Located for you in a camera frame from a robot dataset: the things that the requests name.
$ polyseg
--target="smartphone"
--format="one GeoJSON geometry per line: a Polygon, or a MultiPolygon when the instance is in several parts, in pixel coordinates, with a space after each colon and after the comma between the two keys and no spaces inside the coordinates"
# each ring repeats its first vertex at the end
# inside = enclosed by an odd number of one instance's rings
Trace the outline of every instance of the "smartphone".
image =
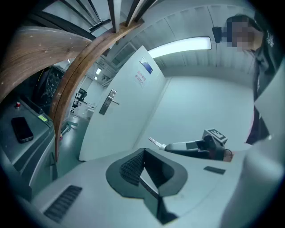
{"type": "Polygon", "coordinates": [[[15,135],[20,143],[31,141],[34,135],[24,117],[14,117],[11,121],[15,135]]]}

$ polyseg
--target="white door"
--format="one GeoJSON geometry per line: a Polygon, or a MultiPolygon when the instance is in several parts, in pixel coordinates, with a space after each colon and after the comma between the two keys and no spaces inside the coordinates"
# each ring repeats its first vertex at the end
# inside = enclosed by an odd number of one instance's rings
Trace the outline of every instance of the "white door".
{"type": "Polygon", "coordinates": [[[142,46],[103,92],[85,133],[79,159],[88,161],[131,149],[165,84],[159,67],[142,46]],[[140,61],[146,61],[146,67],[140,61]],[[102,115],[99,111],[112,89],[117,92],[114,101],[119,105],[111,102],[102,115]]]}

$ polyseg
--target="ceiling light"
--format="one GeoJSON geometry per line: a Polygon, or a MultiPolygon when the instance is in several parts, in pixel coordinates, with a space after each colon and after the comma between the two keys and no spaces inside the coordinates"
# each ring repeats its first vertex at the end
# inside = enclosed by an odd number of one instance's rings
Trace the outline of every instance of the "ceiling light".
{"type": "Polygon", "coordinates": [[[101,72],[101,69],[98,68],[98,69],[96,70],[96,74],[99,74],[100,72],[101,72]]]}
{"type": "Polygon", "coordinates": [[[159,46],[148,51],[148,53],[152,58],[156,58],[175,52],[210,49],[212,49],[210,37],[194,37],[159,46]]]}

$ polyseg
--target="wooden panel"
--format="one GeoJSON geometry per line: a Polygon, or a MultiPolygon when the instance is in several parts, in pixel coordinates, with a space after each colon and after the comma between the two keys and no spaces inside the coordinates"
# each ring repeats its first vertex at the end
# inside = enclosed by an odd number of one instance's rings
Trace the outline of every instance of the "wooden panel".
{"type": "Polygon", "coordinates": [[[0,102],[22,81],[45,67],[75,58],[90,42],[53,28],[20,28],[0,67],[0,102]]]}
{"type": "Polygon", "coordinates": [[[125,27],[125,22],[123,22],[120,24],[118,33],[114,33],[113,29],[106,31],[84,48],[67,69],[56,90],[56,95],[53,98],[49,114],[53,119],[56,132],[56,160],[58,159],[59,138],[64,116],[80,80],[90,66],[108,49],[108,47],[141,24],[142,21],[139,21],[138,23],[132,23],[129,27],[125,27]]]}

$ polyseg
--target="door handle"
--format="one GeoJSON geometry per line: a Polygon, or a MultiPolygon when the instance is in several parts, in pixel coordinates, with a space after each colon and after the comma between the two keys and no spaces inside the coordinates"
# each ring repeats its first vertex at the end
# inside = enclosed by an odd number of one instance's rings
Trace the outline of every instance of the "door handle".
{"type": "Polygon", "coordinates": [[[115,104],[119,105],[119,103],[116,102],[116,101],[114,101],[112,97],[108,96],[108,98],[109,98],[112,102],[114,102],[115,104]]]}
{"type": "Polygon", "coordinates": [[[107,98],[106,98],[104,104],[102,105],[102,107],[101,107],[101,109],[100,109],[100,111],[99,111],[100,114],[105,115],[105,113],[106,113],[108,107],[110,106],[110,104],[111,104],[112,102],[114,102],[115,104],[119,105],[118,102],[114,101],[114,96],[116,95],[116,93],[117,93],[116,90],[113,90],[113,89],[111,90],[111,92],[110,92],[109,95],[107,96],[107,98]]]}

